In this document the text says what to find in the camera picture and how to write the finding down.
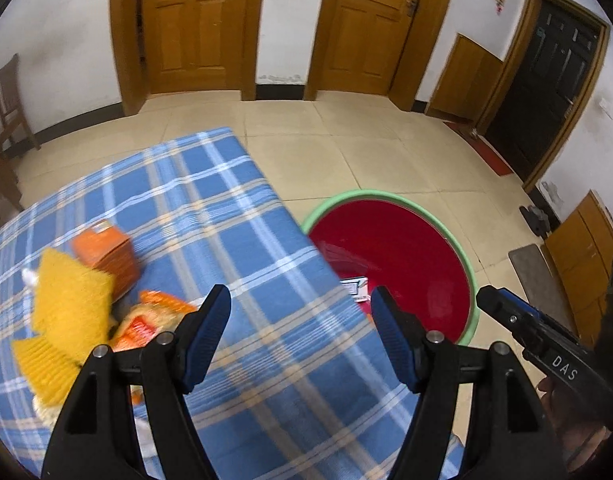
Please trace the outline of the person's right hand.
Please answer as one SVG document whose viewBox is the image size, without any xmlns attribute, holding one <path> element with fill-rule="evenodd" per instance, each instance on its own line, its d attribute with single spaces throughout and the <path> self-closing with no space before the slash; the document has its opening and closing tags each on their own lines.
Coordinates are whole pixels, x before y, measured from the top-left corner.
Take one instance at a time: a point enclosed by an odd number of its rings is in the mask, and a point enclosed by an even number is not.
<svg viewBox="0 0 613 480">
<path fill-rule="evenodd" d="M 583 415 L 575 400 L 558 388 L 551 378 L 543 378 L 536 389 L 560 442 L 568 472 L 582 468 L 609 439 L 611 431 L 601 422 Z"/>
</svg>

